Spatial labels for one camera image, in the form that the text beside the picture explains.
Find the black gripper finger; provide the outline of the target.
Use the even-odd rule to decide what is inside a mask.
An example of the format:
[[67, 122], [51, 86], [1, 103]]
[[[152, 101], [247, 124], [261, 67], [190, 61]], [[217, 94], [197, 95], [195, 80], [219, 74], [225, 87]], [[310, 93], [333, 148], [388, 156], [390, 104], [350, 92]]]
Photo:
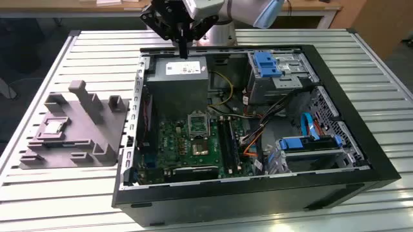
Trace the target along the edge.
[[182, 23], [182, 58], [187, 59], [187, 47], [189, 43], [194, 40], [199, 40], [214, 24], [218, 22], [219, 17], [217, 15], [209, 16], [195, 25], [191, 25], [190, 21]]
[[142, 12], [139, 18], [164, 40], [172, 41], [182, 58], [182, 23], [168, 24], [151, 5]]

